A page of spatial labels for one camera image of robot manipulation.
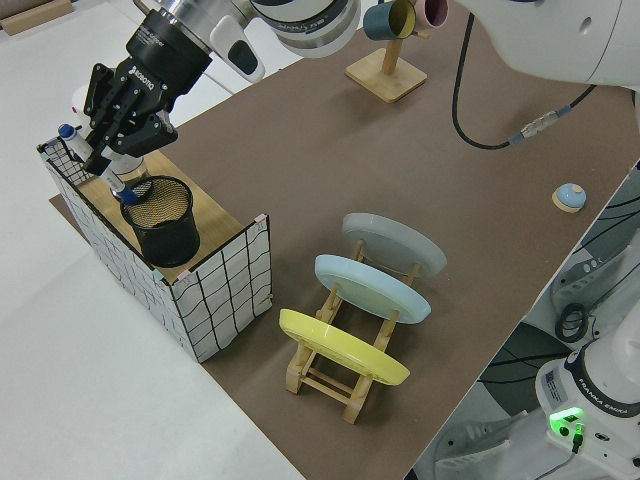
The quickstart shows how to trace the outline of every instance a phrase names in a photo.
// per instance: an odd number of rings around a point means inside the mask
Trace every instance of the box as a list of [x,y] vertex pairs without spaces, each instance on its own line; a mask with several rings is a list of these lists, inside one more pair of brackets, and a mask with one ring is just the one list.
[[145,157],[152,175],[189,185],[200,250],[179,268],[159,269],[140,254],[119,203],[102,180],[85,172],[59,138],[38,151],[82,234],[122,286],[185,351],[203,362],[228,346],[271,307],[270,225],[259,215],[242,227],[160,152]]

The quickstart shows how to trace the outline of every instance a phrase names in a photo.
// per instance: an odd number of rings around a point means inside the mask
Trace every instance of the wooden base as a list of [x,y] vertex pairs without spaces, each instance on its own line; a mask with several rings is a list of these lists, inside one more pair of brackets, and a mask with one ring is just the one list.
[[345,74],[387,103],[400,100],[427,80],[427,74],[398,58],[392,73],[382,71],[386,49],[381,48],[346,68]]
[[15,35],[71,12],[73,12],[71,0],[53,0],[26,12],[0,20],[0,26],[8,35]]
[[[193,218],[200,235],[200,248],[195,256],[184,265],[174,268],[158,268],[169,284],[172,284],[178,275],[200,262],[242,231],[242,225],[162,153],[156,151],[145,155],[144,159],[150,175],[167,175],[178,178],[187,184],[193,195]],[[133,233],[133,229],[122,217],[120,202],[113,197],[107,184],[94,177],[79,185],[78,189],[140,253],[138,239]]]

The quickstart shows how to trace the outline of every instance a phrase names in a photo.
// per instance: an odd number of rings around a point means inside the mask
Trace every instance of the yellow plate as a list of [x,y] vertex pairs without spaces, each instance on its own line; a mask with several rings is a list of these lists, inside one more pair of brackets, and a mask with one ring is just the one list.
[[397,360],[336,327],[293,310],[280,310],[280,328],[294,340],[360,375],[399,385],[409,370]]

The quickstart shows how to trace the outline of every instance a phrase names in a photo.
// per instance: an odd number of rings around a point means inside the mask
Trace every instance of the pink mug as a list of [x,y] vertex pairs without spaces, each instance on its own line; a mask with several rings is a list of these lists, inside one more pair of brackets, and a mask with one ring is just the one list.
[[449,15],[448,0],[411,0],[416,9],[416,28],[440,28]]

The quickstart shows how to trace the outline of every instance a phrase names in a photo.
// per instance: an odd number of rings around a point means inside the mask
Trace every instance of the black mesh pen holder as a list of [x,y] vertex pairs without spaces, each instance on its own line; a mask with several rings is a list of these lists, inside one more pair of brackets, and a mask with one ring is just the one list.
[[193,219],[193,196],[184,182],[165,176],[148,177],[133,187],[140,201],[121,206],[140,243],[142,256],[157,267],[183,265],[200,247]]

